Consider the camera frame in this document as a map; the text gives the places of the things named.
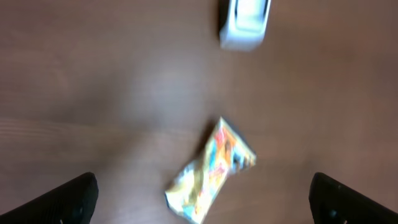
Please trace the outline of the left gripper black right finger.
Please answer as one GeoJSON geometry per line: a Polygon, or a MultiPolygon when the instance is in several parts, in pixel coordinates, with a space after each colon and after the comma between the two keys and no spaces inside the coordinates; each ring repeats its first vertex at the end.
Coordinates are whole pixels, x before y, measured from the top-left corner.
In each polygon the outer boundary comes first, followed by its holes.
{"type": "Polygon", "coordinates": [[[315,224],[397,224],[397,213],[328,175],[313,176],[308,196],[315,224]]]}

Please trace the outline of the yellow wet wipes pack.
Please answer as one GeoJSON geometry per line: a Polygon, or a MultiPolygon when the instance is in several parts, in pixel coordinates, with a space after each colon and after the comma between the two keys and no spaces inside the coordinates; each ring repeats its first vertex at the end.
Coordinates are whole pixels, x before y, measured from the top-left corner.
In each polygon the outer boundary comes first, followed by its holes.
{"type": "Polygon", "coordinates": [[[256,165],[257,155],[221,117],[198,157],[188,163],[164,192],[169,209],[201,224],[229,176],[256,165]]]}

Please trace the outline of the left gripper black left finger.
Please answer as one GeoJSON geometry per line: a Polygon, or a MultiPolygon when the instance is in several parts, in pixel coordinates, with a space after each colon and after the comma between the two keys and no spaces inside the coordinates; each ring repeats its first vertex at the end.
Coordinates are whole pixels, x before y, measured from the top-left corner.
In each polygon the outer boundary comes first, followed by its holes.
{"type": "Polygon", "coordinates": [[[2,214],[1,223],[89,223],[95,211],[98,195],[99,189],[94,173],[86,172],[2,214]]]}

